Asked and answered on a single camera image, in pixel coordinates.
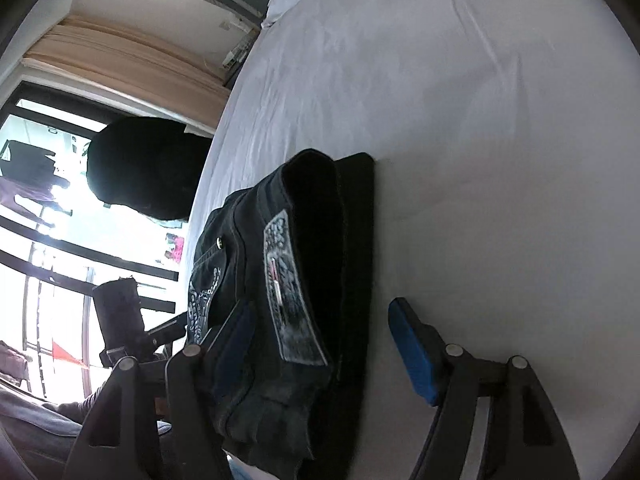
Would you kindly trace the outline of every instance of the white wall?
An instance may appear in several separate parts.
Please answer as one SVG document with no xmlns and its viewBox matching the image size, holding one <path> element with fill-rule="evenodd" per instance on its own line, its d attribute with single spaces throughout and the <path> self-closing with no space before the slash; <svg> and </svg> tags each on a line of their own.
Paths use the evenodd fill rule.
<svg viewBox="0 0 640 480">
<path fill-rule="evenodd" d="M 203 0 L 75 0 L 72 12 L 137 28 L 203 56 L 219 66 L 244 33 L 233 14 Z"/>
<path fill-rule="evenodd" d="M 62 20 L 71 8 L 73 0 L 38 0 L 25 20 L 12 37 L 6 51 L 0 59 L 0 84 L 3 83 L 16 68 L 22 55 L 38 41 L 40 37 Z M 2 95 L 4 103 L 7 96 Z"/>
</svg>

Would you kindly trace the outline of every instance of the beige curtain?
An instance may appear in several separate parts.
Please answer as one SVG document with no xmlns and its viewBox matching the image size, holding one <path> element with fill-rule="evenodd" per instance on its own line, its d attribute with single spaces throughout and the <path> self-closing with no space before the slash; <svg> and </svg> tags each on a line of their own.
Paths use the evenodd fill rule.
<svg viewBox="0 0 640 480">
<path fill-rule="evenodd" d="M 216 128 L 229 90 L 201 58 L 114 23 L 69 16 L 24 55 Z"/>
</svg>

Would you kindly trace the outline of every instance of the window frame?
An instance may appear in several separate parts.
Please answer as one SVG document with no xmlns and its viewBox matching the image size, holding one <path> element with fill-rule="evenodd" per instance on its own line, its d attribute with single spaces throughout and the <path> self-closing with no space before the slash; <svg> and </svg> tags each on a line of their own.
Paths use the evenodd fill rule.
<svg viewBox="0 0 640 480">
<path fill-rule="evenodd" d="M 117 119 L 135 116 L 131 113 L 112 108 L 108 105 L 91 101 L 68 92 L 41 86 L 32 82 L 21 81 L 15 88 L 10 97 L 0 107 L 0 127 L 2 127 L 9 116 L 17 116 L 30 121 L 50 126 L 63 130 L 64 132 L 78 135 L 86 139 L 93 139 L 96 132 L 83 128 L 73 123 L 69 123 L 58 118 L 54 118 L 47 114 L 35 112 L 28 108 L 19 107 L 17 104 L 21 99 L 29 100 L 38 104 L 47 105 L 49 107 L 56 108 L 65 112 L 75 114 L 77 116 L 85 117 L 100 123 L 109 124 Z M 35 350 L 38 353 L 38 357 L 41 354 L 50 355 L 50 351 L 40 346 L 39 336 L 37 341 L 33 343 L 28 340 L 27 337 L 27 297 L 30 290 L 30 278 L 38 280 L 38 286 L 42 286 L 42 283 L 49 283 L 56 287 L 64 288 L 81 294 L 83 296 L 82 304 L 82 333 L 81 333 L 81 346 L 82 346 L 82 362 L 89 364 L 89 318 L 92 304 L 92 293 L 94 289 L 93 276 L 94 269 L 89 267 L 87 269 L 86 281 L 78 280 L 65 276 L 52 270 L 47 270 L 43 267 L 38 267 L 33 264 L 32 259 L 36 244 L 42 244 L 47 247 L 51 247 L 60 251 L 63 251 L 74 256 L 79 256 L 85 260 L 90 260 L 98 264 L 104 264 L 117 269 L 129 270 L 139 274 L 147 276 L 153 276 L 156 278 L 162 278 L 165 280 L 171 280 L 172 282 L 178 281 L 178 272 L 173 270 L 164 269 L 162 267 L 154 267 L 147 264 L 141 264 L 138 262 L 132 262 L 106 254 L 100 251 L 92 250 L 65 240 L 58 240 L 52 238 L 38 231 L 37 228 L 33 229 L 23 224 L 15 222 L 5 216 L 0 215 L 0 230 L 6 229 L 24 239 L 31 241 L 30 256 L 28 261 L 25 261 L 17 256 L 13 256 L 6 251 L 0 250 L 0 265 L 9 267 L 24 275 L 24 296 L 22 301 L 22 350 L 28 349 Z M 175 302 L 166 300 L 157 300 L 155 298 L 148 298 L 140 296 L 140 308 L 147 310 L 155 310 L 157 312 L 165 312 L 169 314 L 175 314 Z M 40 381 L 42 382 L 43 392 L 44 377 L 42 376 L 42 370 L 40 370 Z M 31 383 L 27 382 L 27 388 L 31 391 Z M 82 370 L 82 389 L 87 396 L 91 393 L 91 379 L 88 370 Z"/>
</svg>

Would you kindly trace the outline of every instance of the hanging clothes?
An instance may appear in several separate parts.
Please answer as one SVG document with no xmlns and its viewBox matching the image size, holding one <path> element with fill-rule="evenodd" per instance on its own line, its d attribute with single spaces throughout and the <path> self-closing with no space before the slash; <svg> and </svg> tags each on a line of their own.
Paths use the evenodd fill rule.
<svg viewBox="0 0 640 480">
<path fill-rule="evenodd" d="M 23 380 L 29 380 L 28 362 L 30 358 L 0 341 L 0 373 L 10 378 L 10 382 L 20 386 Z"/>
<path fill-rule="evenodd" d="M 2 176 L 27 184 L 41 191 L 51 191 L 52 186 L 62 188 L 69 187 L 66 178 L 55 175 L 55 163 L 50 156 L 56 153 L 39 146 L 25 144 L 19 140 L 9 140 L 5 153 L 8 150 L 9 160 L 0 159 L 0 171 Z"/>
<path fill-rule="evenodd" d="M 15 196 L 19 195 L 23 198 L 28 198 L 29 200 L 42 202 L 43 204 L 56 204 L 55 198 L 49 192 L 44 192 L 35 187 L 28 186 L 27 184 L 23 184 L 21 182 L 16 182 L 10 178 L 5 176 L 0 176 L 0 204 L 5 206 L 7 209 L 18 213 L 25 217 L 28 220 L 36 222 L 36 224 L 46 225 L 48 227 L 53 227 L 53 224 L 45 222 L 42 218 L 37 216 L 35 213 L 29 211 L 27 208 L 21 206 L 16 203 Z"/>
</svg>

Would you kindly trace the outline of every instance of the white bed sheet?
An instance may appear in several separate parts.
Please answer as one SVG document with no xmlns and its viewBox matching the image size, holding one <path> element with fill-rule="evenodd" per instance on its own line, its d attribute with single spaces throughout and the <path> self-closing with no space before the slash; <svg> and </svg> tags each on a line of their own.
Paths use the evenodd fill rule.
<svg viewBox="0 0 640 480">
<path fill-rule="evenodd" d="M 640 420 L 640 57 L 603 1 L 300 1 L 226 106 L 178 308 L 209 212 L 308 147 L 377 160 L 351 478 L 408 478 L 433 416 L 386 326 L 400 295 L 477 357 L 526 356 L 582 478 L 602 478 Z"/>
</svg>

